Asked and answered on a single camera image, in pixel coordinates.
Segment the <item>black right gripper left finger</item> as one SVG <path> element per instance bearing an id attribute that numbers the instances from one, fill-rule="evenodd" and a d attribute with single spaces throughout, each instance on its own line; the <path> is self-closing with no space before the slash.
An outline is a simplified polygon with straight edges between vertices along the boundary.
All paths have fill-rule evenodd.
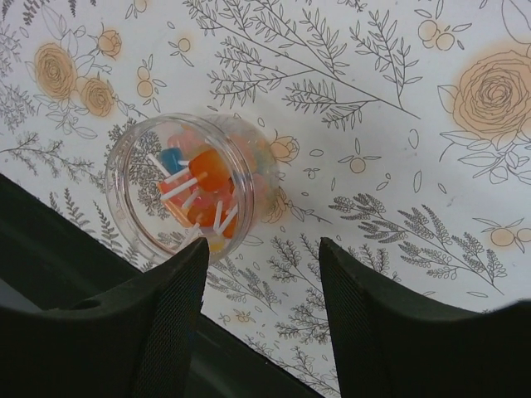
<path id="1" fill-rule="evenodd" d="M 71 308 L 2 308 L 2 396 L 183 396 L 207 268 L 198 238 Z"/>

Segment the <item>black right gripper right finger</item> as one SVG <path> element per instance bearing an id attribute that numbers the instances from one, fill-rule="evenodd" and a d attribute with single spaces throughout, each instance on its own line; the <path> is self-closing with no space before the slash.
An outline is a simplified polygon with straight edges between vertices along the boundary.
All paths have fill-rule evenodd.
<path id="1" fill-rule="evenodd" d="M 319 267 L 342 396 L 529 396 L 529 301 L 489 313 L 452 307 L 328 238 Z"/>

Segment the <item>clear plastic jar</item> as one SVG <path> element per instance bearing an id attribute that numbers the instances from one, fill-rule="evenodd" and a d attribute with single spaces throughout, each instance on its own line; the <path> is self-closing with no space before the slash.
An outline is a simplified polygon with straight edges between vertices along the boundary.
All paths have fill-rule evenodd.
<path id="1" fill-rule="evenodd" d="M 115 224 L 146 260 L 205 238 L 216 261 L 255 242 L 279 192 L 278 164 L 244 119 L 165 114 L 113 130 L 105 188 Z"/>

